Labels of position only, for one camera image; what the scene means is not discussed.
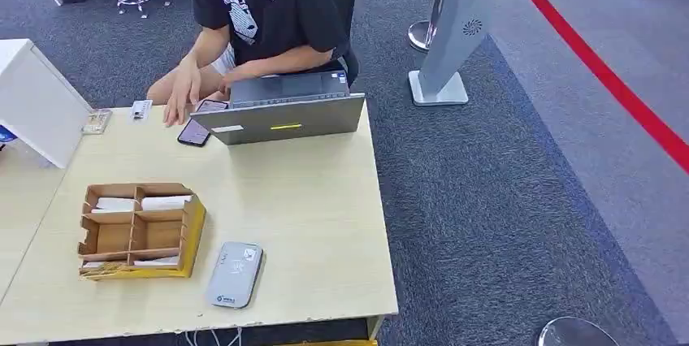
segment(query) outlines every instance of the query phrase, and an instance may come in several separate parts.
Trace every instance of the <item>gray laptop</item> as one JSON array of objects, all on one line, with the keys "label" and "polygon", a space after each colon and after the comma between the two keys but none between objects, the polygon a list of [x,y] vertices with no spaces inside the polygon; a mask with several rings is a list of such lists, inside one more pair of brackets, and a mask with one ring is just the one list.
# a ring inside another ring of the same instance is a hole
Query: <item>gray laptop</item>
[{"label": "gray laptop", "polygon": [[191,114],[226,145],[356,132],[365,100],[338,71],[237,82],[231,95],[227,110]]}]

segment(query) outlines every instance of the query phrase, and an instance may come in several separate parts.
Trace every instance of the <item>floor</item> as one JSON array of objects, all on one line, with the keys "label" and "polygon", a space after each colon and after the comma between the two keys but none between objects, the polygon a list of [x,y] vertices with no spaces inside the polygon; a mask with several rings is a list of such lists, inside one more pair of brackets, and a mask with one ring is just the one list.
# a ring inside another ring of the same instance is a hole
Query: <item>floor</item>
[{"label": "floor", "polygon": [[[687,175],[529,0],[493,1],[491,36],[461,68],[470,103],[417,108],[405,74],[423,56],[408,47],[405,30],[431,0],[357,0],[353,46],[362,74],[354,88],[368,96],[401,310],[379,340],[527,345],[550,318],[571,314],[598,322],[619,344],[689,341],[689,306],[678,298],[689,290],[680,257],[689,236],[681,220]],[[678,41],[689,0],[552,1],[688,138],[689,48]],[[655,39],[632,28],[652,22],[633,11],[648,6],[666,18]],[[117,15],[112,0],[0,0],[0,38],[34,40],[94,106],[127,106],[197,31],[189,0],[151,9],[141,20]],[[361,337],[362,323],[253,329],[245,344],[340,335]],[[185,344],[180,335],[98,342],[157,343]]]},{"label": "floor", "polygon": [[[689,139],[689,0],[550,0]],[[689,176],[624,111],[529,0],[495,0],[492,36],[681,343],[689,343]]]}]

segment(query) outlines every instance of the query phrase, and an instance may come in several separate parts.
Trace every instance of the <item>phone screen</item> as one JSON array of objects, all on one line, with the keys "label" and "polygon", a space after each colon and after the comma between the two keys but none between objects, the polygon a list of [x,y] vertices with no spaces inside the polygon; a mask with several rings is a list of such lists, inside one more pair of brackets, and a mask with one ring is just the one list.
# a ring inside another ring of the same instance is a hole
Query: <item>phone screen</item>
[{"label": "phone screen", "polygon": [[[226,102],[205,100],[201,103],[201,106],[196,109],[196,112],[225,110],[227,108],[228,104]],[[201,147],[206,144],[209,136],[210,133],[204,127],[202,127],[201,124],[197,123],[194,119],[190,119],[177,140],[186,145],[196,145]]]}]

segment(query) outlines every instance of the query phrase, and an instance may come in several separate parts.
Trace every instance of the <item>person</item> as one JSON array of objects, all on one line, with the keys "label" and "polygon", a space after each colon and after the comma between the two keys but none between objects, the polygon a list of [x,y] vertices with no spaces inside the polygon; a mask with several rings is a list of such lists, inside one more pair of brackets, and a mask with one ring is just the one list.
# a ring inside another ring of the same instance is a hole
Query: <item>person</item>
[{"label": "person", "polygon": [[322,66],[349,41],[334,0],[193,0],[193,14],[201,32],[192,49],[147,93],[167,104],[168,126],[186,120],[189,102],[227,100],[238,80]]}]

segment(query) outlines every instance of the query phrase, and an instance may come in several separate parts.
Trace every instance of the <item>hand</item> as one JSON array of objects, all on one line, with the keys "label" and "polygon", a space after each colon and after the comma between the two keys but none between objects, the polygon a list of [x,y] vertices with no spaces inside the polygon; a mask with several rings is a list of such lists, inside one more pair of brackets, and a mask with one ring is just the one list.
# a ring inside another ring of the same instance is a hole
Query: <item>hand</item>
[{"label": "hand", "polygon": [[198,94],[201,89],[201,71],[197,64],[190,58],[184,58],[175,70],[175,84],[172,94],[167,100],[163,121],[169,127],[175,123],[184,123],[187,118],[187,101],[198,103]]}]

